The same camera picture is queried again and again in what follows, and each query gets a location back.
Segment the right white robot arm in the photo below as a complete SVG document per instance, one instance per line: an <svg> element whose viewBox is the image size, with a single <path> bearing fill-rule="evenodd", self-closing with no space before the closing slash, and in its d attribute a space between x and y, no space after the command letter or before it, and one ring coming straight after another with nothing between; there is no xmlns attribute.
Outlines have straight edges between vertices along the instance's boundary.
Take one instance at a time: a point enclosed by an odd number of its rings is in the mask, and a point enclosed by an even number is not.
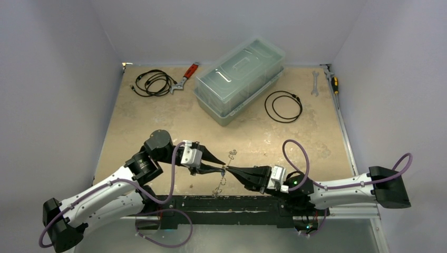
<svg viewBox="0 0 447 253"><path fill-rule="evenodd" d="M343 180L315 182L302 172L286 174L281 166L228 167L249 191L276 197L284 207L307 215L313 210L355 203L376 203L383 208L404 209L411 203L401 175L384 167Z"/></svg>

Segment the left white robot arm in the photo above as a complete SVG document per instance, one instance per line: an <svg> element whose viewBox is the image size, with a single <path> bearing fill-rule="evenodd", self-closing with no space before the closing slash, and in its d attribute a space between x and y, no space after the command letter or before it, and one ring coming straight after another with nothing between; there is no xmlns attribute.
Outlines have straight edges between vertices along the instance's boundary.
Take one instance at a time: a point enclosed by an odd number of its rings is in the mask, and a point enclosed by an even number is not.
<svg viewBox="0 0 447 253"><path fill-rule="evenodd" d="M159 199L147 183L163 173L161 163L171 165L171 182L169 194ZM70 198L44 202L45 228L39 246L65 252L79 244L94 223L140 212L152 215L172 198L176 166L187 168L193 176L225 173L225 163L204 145L188 140L174 145L168 131L155 130L139 152L106 179Z"/></svg>

